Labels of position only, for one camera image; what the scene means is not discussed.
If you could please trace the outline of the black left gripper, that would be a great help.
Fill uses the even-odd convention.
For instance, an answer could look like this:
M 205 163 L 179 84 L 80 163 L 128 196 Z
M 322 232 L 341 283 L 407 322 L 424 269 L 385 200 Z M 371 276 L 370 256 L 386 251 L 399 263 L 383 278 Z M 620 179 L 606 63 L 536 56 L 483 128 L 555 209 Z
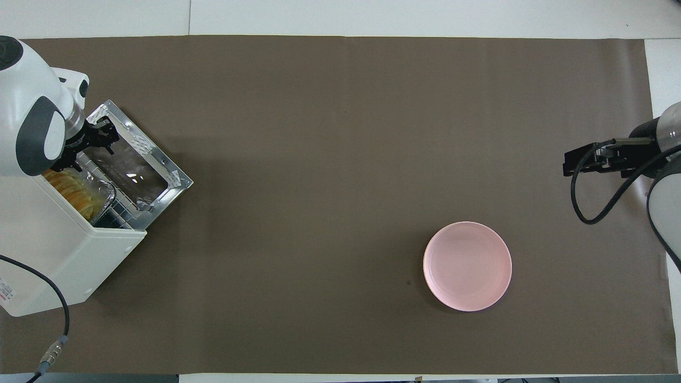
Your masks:
M 71 169 L 82 172 L 77 155 L 86 148 L 104 148 L 110 155 L 114 155 L 112 146 L 120 140 L 115 124 L 110 118 L 100 118 L 98 123 L 84 123 L 82 129 L 73 137 L 66 140 L 60 159 L 53 163 L 54 172 Z

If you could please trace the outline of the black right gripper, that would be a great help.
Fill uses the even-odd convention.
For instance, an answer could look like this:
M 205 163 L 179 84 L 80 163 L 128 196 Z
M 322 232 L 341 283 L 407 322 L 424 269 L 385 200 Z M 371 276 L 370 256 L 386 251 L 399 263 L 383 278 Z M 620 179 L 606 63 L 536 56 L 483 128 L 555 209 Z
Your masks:
M 656 143 L 647 145 L 603 145 L 589 143 L 563 155 L 563 176 L 577 172 L 619 172 L 627 178 L 646 162 L 661 154 Z

